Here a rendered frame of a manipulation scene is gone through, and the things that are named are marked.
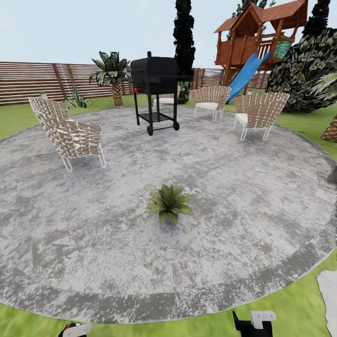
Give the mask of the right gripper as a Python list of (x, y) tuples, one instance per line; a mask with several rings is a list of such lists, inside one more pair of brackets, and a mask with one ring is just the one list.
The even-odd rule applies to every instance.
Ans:
[(263, 329), (255, 329), (251, 321), (239, 320), (233, 311), (234, 323), (237, 330), (240, 330), (242, 337), (273, 337), (271, 322), (263, 321)]

